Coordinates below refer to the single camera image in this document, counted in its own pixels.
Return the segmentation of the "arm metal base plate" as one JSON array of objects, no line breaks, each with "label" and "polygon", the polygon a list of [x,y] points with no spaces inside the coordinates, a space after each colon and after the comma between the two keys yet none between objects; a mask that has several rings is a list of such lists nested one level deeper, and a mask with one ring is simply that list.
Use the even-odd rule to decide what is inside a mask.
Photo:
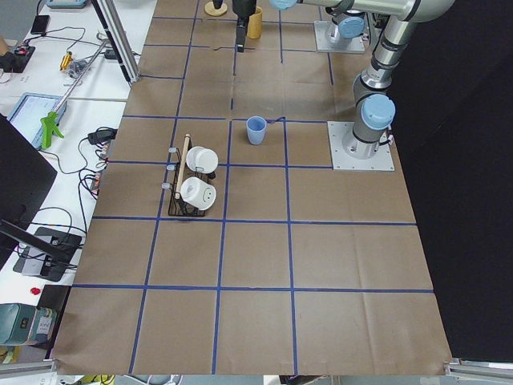
[{"label": "arm metal base plate", "polygon": [[314,31],[316,48],[319,52],[364,54],[365,46],[361,36],[344,38],[338,27],[330,21],[315,21]]},{"label": "arm metal base plate", "polygon": [[394,162],[383,133],[378,142],[366,144],[353,135],[353,122],[328,121],[333,170],[350,172],[394,172]]}]

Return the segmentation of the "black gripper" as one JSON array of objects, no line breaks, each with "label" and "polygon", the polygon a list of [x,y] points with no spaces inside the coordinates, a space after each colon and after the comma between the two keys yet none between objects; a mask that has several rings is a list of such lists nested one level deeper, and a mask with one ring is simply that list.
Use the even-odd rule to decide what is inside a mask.
[{"label": "black gripper", "polygon": [[250,17],[256,11],[256,0],[232,0],[233,12],[239,17],[236,23],[236,50],[244,52],[245,45],[245,19],[241,17]]}]

